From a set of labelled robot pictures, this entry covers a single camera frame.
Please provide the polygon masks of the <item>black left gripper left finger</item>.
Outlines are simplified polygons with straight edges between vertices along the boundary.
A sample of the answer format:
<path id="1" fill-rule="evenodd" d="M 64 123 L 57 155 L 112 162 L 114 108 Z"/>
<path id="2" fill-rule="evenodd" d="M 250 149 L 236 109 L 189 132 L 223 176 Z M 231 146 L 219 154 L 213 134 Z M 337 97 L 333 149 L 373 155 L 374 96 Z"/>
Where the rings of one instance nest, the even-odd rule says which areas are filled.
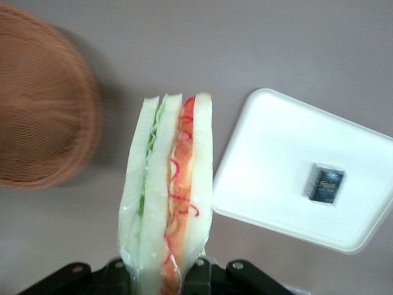
<path id="1" fill-rule="evenodd" d="M 131 294 L 131 279 L 121 259 L 92 271 L 83 262 L 70 263 L 20 294 Z"/>

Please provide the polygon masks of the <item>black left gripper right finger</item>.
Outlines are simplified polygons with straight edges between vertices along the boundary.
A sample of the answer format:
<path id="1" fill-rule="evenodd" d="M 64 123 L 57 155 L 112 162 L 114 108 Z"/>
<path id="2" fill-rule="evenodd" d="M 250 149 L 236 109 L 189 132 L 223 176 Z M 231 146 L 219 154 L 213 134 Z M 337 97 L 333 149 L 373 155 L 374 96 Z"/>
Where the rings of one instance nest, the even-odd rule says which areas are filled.
<path id="1" fill-rule="evenodd" d="M 183 282 L 184 294 L 285 294 L 292 291 L 243 259 L 221 268 L 207 257 L 200 257 Z"/>

